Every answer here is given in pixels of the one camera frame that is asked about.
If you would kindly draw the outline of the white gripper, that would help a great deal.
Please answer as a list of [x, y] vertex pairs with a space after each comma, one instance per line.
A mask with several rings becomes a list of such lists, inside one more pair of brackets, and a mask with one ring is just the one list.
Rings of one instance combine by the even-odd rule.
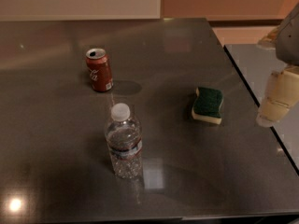
[[261, 38], [261, 49], [276, 49], [277, 58], [288, 63], [268, 78], [256, 121], [262, 127], [280, 122], [299, 102], [299, 3], [281, 22]]

